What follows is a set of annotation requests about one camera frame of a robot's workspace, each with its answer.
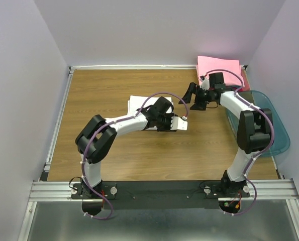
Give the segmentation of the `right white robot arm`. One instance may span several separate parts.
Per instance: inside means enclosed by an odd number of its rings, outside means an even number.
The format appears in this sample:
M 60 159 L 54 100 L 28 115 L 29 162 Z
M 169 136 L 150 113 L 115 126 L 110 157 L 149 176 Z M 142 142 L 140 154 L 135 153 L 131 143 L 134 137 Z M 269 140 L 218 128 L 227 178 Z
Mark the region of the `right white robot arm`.
M 259 108 L 239 95 L 240 88 L 227 87 L 224 81 L 225 69 L 210 70 L 201 76 L 200 85 L 194 82 L 180 99 L 180 104 L 188 104 L 194 97 L 191 110 L 205 110 L 207 104 L 216 102 L 225 107 L 238 120 L 236 141 L 238 151 L 232 165 L 224 172 L 218 190 L 227 197 L 242 190 L 247 175 L 257 158 L 266 152 L 274 142 L 272 112 Z

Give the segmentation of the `white t shirt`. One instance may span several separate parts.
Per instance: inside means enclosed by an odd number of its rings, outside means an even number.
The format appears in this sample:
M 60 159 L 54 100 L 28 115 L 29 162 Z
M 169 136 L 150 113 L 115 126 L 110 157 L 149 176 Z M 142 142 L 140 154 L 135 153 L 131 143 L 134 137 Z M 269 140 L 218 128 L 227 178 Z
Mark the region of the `white t shirt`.
M 127 102 L 127 114 L 132 114 L 134 112 L 136 112 L 141 106 L 142 104 L 145 102 L 145 100 L 147 99 L 146 96 L 134 96 L 131 95 L 130 99 Z M 171 97 L 167 97 L 166 98 L 168 101 L 171 102 L 172 107 L 170 107 L 168 109 L 168 111 L 166 113 L 172 113 L 173 112 L 173 108 L 174 108 L 174 103 L 172 101 Z M 153 105 L 156 101 L 158 100 L 158 97 L 152 97 L 150 98 L 144 105 L 144 108 Z

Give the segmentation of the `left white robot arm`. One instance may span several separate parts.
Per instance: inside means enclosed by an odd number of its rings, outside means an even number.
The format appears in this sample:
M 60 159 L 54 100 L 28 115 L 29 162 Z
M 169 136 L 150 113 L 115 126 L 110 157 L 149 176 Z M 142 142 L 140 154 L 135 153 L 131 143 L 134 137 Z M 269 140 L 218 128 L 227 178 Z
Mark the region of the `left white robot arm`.
M 179 117 L 167 97 L 145 97 L 133 112 L 115 118 L 93 116 L 75 139 L 81 155 L 81 185 L 88 198 L 103 196 L 101 162 L 117 137 L 131 132 L 156 130 L 175 132 L 187 130 L 187 115 Z

